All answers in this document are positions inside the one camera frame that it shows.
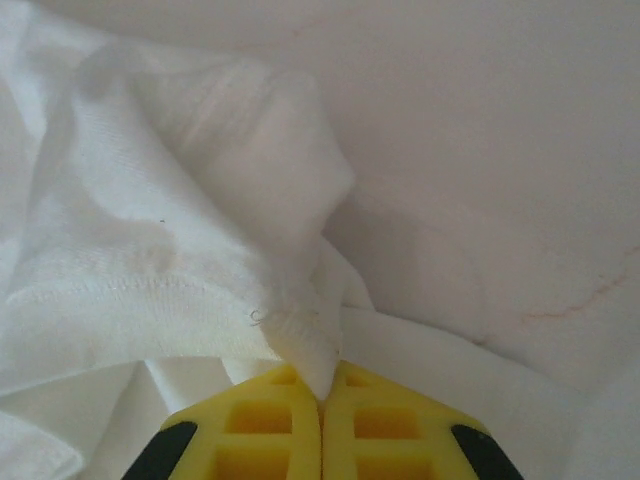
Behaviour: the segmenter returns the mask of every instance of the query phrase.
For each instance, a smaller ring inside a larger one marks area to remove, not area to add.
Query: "white fabric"
[[[354,179],[306,75],[3,1],[0,123],[0,478],[117,479],[169,413],[282,360],[322,397],[339,354],[528,479],[639,468],[637,367],[591,398],[373,311],[321,237]]]

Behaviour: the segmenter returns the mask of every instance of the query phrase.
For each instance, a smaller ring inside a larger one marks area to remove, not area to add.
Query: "yellow plastic object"
[[[172,415],[123,480],[320,478],[522,480],[477,420],[346,362],[320,406],[285,366]]]

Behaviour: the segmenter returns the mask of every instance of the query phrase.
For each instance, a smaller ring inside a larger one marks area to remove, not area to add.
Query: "black rubber pad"
[[[496,441],[467,425],[454,425],[451,433],[479,480],[524,480]]]
[[[168,480],[197,429],[182,422],[156,433],[122,480]]]

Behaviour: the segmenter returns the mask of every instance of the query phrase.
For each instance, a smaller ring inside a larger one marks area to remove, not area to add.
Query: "white cloth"
[[[633,374],[592,400],[372,310],[321,237],[353,175],[309,77],[5,1],[0,122],[0,478],[117,479],[169,413],[282,359],[323,396],[340,351],[528,479],[637,469]]]

